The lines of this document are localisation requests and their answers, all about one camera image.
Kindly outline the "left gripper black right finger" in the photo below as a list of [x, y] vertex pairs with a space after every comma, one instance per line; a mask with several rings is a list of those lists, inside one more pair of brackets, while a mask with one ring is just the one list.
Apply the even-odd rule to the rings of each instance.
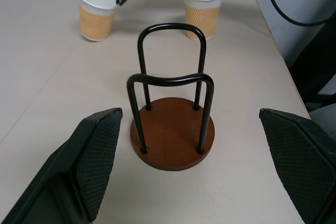
[[301, 116], [262, 108], [272, 160], [304, 223], [335, 223], [335, 140]]

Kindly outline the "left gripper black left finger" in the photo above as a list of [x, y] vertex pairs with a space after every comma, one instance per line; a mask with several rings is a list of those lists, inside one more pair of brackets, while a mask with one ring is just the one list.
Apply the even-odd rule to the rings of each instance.
[[118, 143], [121, 108], [96, 112], [44, 162], [3, 223], [93, 223]]

